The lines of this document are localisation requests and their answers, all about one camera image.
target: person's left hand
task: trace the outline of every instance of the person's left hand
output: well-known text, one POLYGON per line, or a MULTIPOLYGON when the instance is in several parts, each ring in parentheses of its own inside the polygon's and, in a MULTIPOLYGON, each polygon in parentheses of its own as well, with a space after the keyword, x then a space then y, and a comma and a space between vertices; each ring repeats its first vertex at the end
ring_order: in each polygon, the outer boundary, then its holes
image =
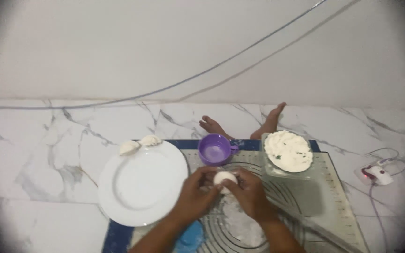
POLYGON ((179 199, 168 218, 187 226, 205 215, 223 188, 222 185, 213 186, 216 173, 216 167, 205 166, 190 175, 184 181, 179 199), (203 186, 213 187, 207 192, 201 189, 203 186))

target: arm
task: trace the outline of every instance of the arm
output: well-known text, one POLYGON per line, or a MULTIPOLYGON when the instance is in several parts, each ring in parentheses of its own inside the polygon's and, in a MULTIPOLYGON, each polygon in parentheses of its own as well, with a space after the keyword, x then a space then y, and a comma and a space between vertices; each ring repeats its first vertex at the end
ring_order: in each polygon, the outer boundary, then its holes
POLYGON ((227 187, 238 199, 247 215, 262 227, 270 244, 271 253, 304 253, 289 229, 281 222, 267 200, 260 178, 241 168, 235 174, 239 177, 237 185, 231 180, 221 184, 227 187))
POLYGON ((179 199, 170 212, 129 251, 130 253, 171 252, 176 239, 188 225, 202 217, 222 186, 206 193, 200 189, 212 183, 217 168, 201 167, 185 180, 179 199))

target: purple cup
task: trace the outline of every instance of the purple cup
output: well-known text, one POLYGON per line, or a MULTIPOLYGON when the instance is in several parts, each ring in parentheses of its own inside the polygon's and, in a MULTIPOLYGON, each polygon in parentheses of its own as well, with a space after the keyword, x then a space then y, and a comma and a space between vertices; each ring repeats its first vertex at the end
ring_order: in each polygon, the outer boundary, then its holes
POLYGON ((231 146, 229 140, 219 134, 208 134, 198 143, 201 161, 209 166, 226 164, 231 154, 239 152, 238 146, 231 146))

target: blue mat border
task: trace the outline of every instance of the blue mat border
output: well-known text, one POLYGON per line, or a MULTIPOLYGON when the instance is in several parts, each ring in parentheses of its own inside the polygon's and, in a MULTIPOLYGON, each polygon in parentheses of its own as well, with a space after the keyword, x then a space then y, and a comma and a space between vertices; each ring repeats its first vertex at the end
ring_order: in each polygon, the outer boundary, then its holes
MULTIPOLYGON (((197 149, 199 140, 166 140, 178 149, 197 149)), ((231 140, 231 145, 237 145, 239 150, 259 151, 260 140, 231 140)), ((318 143, 309 140, 313 152, 320 152, 318 143)), ((127 227, 110 220, 102 253, 125 253, 132 239, 134 227, 127 227)))

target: foot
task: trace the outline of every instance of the foot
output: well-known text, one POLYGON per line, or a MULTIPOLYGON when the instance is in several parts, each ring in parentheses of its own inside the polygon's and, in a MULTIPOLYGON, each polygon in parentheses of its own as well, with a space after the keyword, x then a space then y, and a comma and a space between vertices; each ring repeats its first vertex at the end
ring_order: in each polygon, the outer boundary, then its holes
POLYGON ((226 134, 226 132, 223 130, 223 128, 216 122, 215 120, 211 119, 209 116, 203 116, 203 120, 199 121, 199 125, 204 128, 208 133, 210 134, 219 134, 222 135, 229 140, 232 140, 233 137, 226 134))
POLYGON ((284 107, 286 105, 286 102, 282 102, 278 105, 278 107, 271 110, 265 120, 265 123, 263 123, 261 128, 252 133, 250 138, 260 140, 263 133, 273 133, 274 131, 276 131, 276 129, 278 128, 279 115, 281 114, 282 110, 284 110, 284 107))

